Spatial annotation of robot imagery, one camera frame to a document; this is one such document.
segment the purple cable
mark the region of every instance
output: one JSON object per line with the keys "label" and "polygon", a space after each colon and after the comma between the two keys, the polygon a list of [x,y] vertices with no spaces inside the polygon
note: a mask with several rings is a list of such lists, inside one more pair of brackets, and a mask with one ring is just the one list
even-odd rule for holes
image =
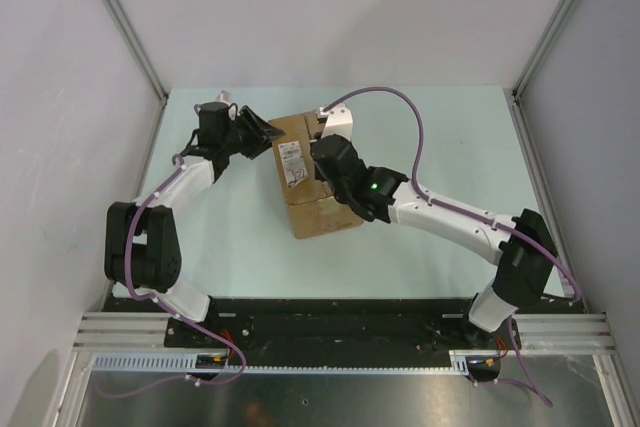
{"label": "purple cable", "polygon": [[[491,225],[493,226],[493,219],[491,217],[485,217],[484,215],[478,214],[476,212],[467,210],[463,207],[457,206],[457,205],[453,205],[450,204],[448,202],[445,202],[443,200],[440,200],[438,198],[430,198],[427,195],[427,192],[423,192],[423,190],[420,188],[420,184],[418,183],[418,168],[420,166],[420,158],[422,157],[422,149],[424,147],[424,124],[422,123],[422,117],[420,116],[420,111],[418,110],[418,107],[416,107],[416,105],[413,103],[413,101],[407,97],[404,93],[400,92],[397,89],[394,89],[392,87],[364,87],[362,89],[357,89],[354,90],[353,92],[349,92],[348,94],[343,95],[342,97],[340,97],[337,100],[334,100],[333,102],[331,102],[329,105],[327,105],[325,108],[322,109],[323,112],[328,112],[331,109],[333,109],[336,105],[352,98],[355,97],[356,95],[360,95],[360,94],[364,94],[367,92],[388,92],[390,94],[394,94],[397,95],[398,97],[400,97],[402,100],[404,100],[409,107],[411,107],[411,110],[413,111],[414,115],[416,116],[416,120],[418,121],[418,152],[416,153],[416,157],[415,160],[413,161],[413,166],[411,167],[411,187],[413,188],[414,192],[416,194],[418,194],[422,199],[424,199],[426,202],[430,203],[430,204],[434,204],[434,205],[438,205],[444,209],[450,210],[452,212],[456,212],[458,214],[461,215],[465,215],[467,217],[470,217],[474,220],[477,220],[479,222],[482,222],[483,224],[486,225]],[[496,222],[495,224],[495,228],[500,229],[504,232],[507,232],[511,235],[514,235],[516,237],[518,237],[519,239],[523,240],[524,242],[528,243],[529,245],[531,245],[533,248],[535,248],[538,252],[540,252],[542,255],[544,255],[550,262],[553,263],[553,265],[555,265],[558,270],[562,273],[562,275],[569,281],[569,283],[571,284],[571,287],[573,287],[573,299],[562,299],[562,300],[571,300],[573,302],[577,302],[582,298],[582,290],[580,289],[580,286],[578,285],[578,283],[576,282],[576,280],[573,278],[573,276],[571,275],[571,272],[569,272],[569,269],[567,269],[564,265],[562,265],[562,263],[560,262],[560,260],[558,258],[556,258],[551,252],[549,252],[547,249],[545,249],[540,243],[538,243],[535,239],[529,237],[526,234],[523,234],[522,232],[513,229],[512,227],[509,227],[507,225],[504,225],[500,222]],[[525,382],[522,382],[520,380],[516,380],[516,379],[498,379],[497,383],[500,384],[509,384],[509,385],[516,385],[519,387],[523,387],[525,389],[530,390],[531,392],[537,394],[542,401],[545,403],[546,406],[548,407],[553,407],[553,402],[551,402],[551,400],[549,399],[549,397],[547,397],[542,390],[540,389],[540,387],[538,386],[538,384],[536,383],[536,381],[534,380],[534,378],[532,377],[531,373],[529,372],[529,369],[527,369],[527,366],[524,363],[524,359],[522,358],[522,354],[520,353],[520,349],[518,348],[518,344],[516,344],[514,335],[513,335],[513,318],[511,316],[509,316],[509,318],[507,319],[507,325],[509,328],[509,336],[511,338],[511,345],[513,346],[513,350],[516,353],[516,357],[518,358],[518,362],[520,363],[520,367],[522,368],[522,371],[524,372],[524,374],[526,375],[527,379],[529,379],[529,382],[531,383],[531,385],[527,385]],[[480,384],[495,384],[496,382],[476,382],[475,379],[473,379],[473,377],[471,375],[469,375],[469,378],[474,381],[475,384],[480,385]]]}
{"label": "purple cable", "polygon": [[112,399],[125,399],[127,397],[132,397],[134,395],[138,395],[141,394],[142,392],[146,392],[149,389],[152,389],[160,384],[163,384],[165,382],[169,382],[171,380],[177,380],[177,379],[193,379],[196,382],[196,385],[223,385],[223,384],[228,384],[230,382],[233,382],[234,380],[236,380],[238,377],[240,377],[242,375],[242,373],[244,372],[244,370],[247,367],[247,359],[244,356],[244,353],[242,352],[242,350],[240,350],[240,348],[238,348],[238,346],[236,346],[233,342],[230,342],[229,340],[225,339],[224,337],[221,337],[218,334],[215,334],[213,332],[211,332],[208,329],[205,329],[204,327],[202,327],[200,324],[198,324],[197,322],[195,322],[194,320],[191,320],[187,317],[184,317],[182,315],[180,315],[178,312],[176,312],[175,309],[173,309],[171,306],[169,306],[168,304],[166,304],[165,302],[163,302],[161,299],[155,297],[154,294],[149,293],[149,294],[144,294],[144,295],[139,295],[135,288],[133,287],[133,277],[132,277],[132,273],[131,273],[131,254],[133,251],[133,239],[136,235],[136,228],[138,227],[138,222],[140,222],[140,218],[142,217],[142,214],[144,213],[144,210],[149,206],[149,204],[151,204],[151,202],[153,202],[164,190],[167,189],[167,187],[169,187],[184,171],[185,171],[185,167],[184,167],[184,159],[182,158],[182,156],[176,154],[172,157],[172,162],[174,165],[178,164],[178,168],[169,176],[167,177],[167,179],[162,182],[154,191],[151,195],[149,195],[141,204],[140,207],[138,207],[138,209],[136,210],[135,214],[133,215],[133,219],[131,220],[131,225],[129,227],[129,231],[127,233],[127,240],[125,243],[125,249],[124,249],[124,278],[125,278],[125,283],[127,286],[127,290],[129,291],[129,295],[131,296],[132,299],[135,300],[147,300],[147,299],[151,299],[153,302],[157,303],[158,306],[160,306],[165,312],[167,312],[169,315],[173,316],[176,319],[180,319],[182,320],[185,324],[193,327],[194,329],[202,332],[205,335],[208,335],[209,337],[212,337],[213,339],[217,340],[218,342],[222,342],[224,345],[226,345],[227,347],[229,347],[230,349],[232,349],[233,351],[235,351],[238,354],[238,357],[240,357],[240,361],[242,362],[242,365],[240,366],[240,369],[238,370],[238,372],[236,372],[235,374],[233,374],[231,377],[227,377],[225,379],[221,379],[221,380],[217,380],[217,379],[213,379],[213,380],[204,380],[204,379],[199,379],[199,378],[193,378],[188,376],[185,377],[185,375],[171,375],[168,377],[164,377],[162,379],[159,379],[155,382],[152,382],[144,387],[141,387],[139,389],[133,390],[131,392],[124,392],[124,393],[120,393],[120,394],[109,394],[104,392],[102,389],[100,389],[100,387],[96,384],[96,391],[102,395],[103,397],[108,397],[108,398],[112,398]]}
{"label": "purple cable", "polygon": [[[491,217],[485,217],[483,215],[477,214],[476,212],[467,210],[463,207],[459,207],[457,205],[453,205],[450,204],[448,202],[445,202],[443,200],[437,199],[437,198],[433,198],[431,199],[426,192],[423,192],[422,189],[420,188],[420,184],[418,183],[418,168],[420,167],[420,160],[422,157],[422,150],[424,148],[424,124],[422,123],[422,117],[420,115],[420,111],[418,110],[418,107],[416,107],[416,105],[413,103],[413,101],[407,97],[406,94],[400,92],[397,89],[394,89],[392,87],[364,87],[362,89],[357,89],[354,90],[352,92],[349,92],[348,94],[343,95],[342,97],[340,97],[337,100],[334,100],[333,102],[331,102],[329,105],[327,105],[326,107],[324,107],[322,109],[323,112],[328,112],[331,109],[333,109],[336,105],[344,102],[345,100],[348,100],[352,97],[355,97],[356,95],[360,95],[360,94],[364,94],[367,92],[388,92],[390,94],[394,94],[397,95],[398,97],[400,97],[402,100],[404,100],[409,107],[411,107],[411,110],[413,111],[416,120],[418,122],[418,152],[416,153],[416,157],[413,161],[413,166],[411,167],[411,187],[413,187],[413,190],[416,194],[418,194],[422,199],[424,199],[425,201],[431,203],[431,204],[435,204],[438,205],[442,208],[445,208],[447,210],[451,210],[453,212],[456,212],[458,214],[462,214],[462,215],[466,215],[467,217],[470,217],[474,220],[477,220],[479,222],[482,222],[486,225],[493,225],[493,219]],[[552,262],[557,268],[558,270],[562,273],[562,275],[564,277],[567,278],[567,280],[569,281],[569,283],[571,284],[571,287],[573,287],[573,291],[574,291],[574,297],[572,299],[573,302],[578,302],[581,298],[582,298],[582,290],[580,289],[580,286],[578,285],[578,283],[575,281],[575,279],[573,278],[573,276],[571,275],[571,273],[569,272],[569,269],[567,269],[561,262],[560,260],[555,257],[551,252],[549,252],[547,249],[545,249],[540,243],[536,242],[534,239],[532,239],[531,237],[529,237],[526,234],[523,234],[520,231],[517,231],[515,229],[512,229],[511,227],[504,225],[500,222],[497,222],[495,225],[496,228],[507,232],[511,235],[515,235],[516,237],[518,237],[519,239],[525,241],[526,243],[528,243],[529,245],[531,245],[533,248],[535,248],[538,252],[540,252],[542,255],[544,255],[550,262]]]}

